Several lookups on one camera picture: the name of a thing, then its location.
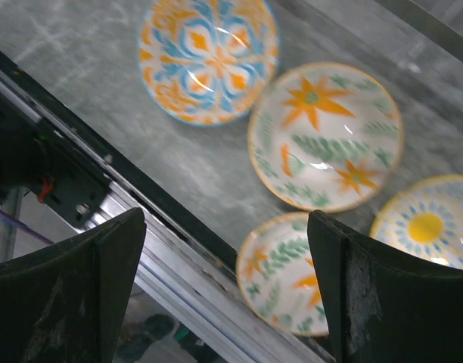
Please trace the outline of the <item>orange flower leaf bowl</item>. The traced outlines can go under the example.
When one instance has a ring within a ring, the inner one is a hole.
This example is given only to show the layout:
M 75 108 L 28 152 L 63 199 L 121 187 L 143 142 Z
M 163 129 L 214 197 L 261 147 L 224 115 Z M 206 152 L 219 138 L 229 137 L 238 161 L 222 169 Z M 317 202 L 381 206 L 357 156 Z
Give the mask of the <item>orange flower leaf bowl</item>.
M 307 239 L 307 213 L 275 217 L 253 230 L 238 253 L 240 291 L 267 324 L 303 337 L 328 335 Z

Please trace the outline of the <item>yellow sun blue bowl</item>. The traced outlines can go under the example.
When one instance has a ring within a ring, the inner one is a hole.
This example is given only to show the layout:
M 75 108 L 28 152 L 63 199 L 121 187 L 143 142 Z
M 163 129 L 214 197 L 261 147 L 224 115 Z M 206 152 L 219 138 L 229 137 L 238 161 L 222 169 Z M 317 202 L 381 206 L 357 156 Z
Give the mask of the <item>yellow sun blue bowl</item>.
M 426 178 L 399 192 L 377 214 L 370 236 L 463 270 L 463 175 Z

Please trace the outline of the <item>blue orange patterned bowl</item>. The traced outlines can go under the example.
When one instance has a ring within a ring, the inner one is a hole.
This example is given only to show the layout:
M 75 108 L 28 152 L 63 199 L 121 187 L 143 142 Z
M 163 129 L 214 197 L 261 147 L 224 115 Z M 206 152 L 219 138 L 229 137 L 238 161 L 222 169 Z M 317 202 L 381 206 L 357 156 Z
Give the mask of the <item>blue orange patterned bowl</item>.
M 138 34 L 145 88 L 171 117 L 196 126 L 246 115 L 278 68 L 266 1 L 155 1 Z

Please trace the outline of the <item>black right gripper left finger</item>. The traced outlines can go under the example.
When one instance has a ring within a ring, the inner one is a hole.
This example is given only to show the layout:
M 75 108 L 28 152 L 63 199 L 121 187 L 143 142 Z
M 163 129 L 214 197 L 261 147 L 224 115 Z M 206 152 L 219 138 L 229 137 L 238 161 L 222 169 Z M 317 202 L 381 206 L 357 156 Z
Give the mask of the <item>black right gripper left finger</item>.
M 0 362 L 110 362 L 144 246 L 141 208 L 0 262 Z

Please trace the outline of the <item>orange star flower bowl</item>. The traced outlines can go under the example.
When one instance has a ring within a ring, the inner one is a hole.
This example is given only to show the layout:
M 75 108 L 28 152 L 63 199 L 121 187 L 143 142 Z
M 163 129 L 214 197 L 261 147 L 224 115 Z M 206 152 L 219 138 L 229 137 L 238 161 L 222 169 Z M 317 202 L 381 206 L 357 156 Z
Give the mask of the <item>orange star flower bowl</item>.
M 372 76 L 333 62 L 280 76 L 247 130 L 250 161 L 285 203 L 338 213 L 375 197 L 399 165 L 404 128 L 390 93 Z

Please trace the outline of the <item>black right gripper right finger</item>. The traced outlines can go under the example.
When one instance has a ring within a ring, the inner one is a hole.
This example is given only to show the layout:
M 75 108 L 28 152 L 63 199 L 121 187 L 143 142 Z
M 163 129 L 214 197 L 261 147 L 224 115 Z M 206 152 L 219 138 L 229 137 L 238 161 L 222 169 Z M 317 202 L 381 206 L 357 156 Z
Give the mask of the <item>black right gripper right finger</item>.
M 320 210 L 308 241 L 338 362 L 463 362 L 463 270 L 404 253 Z

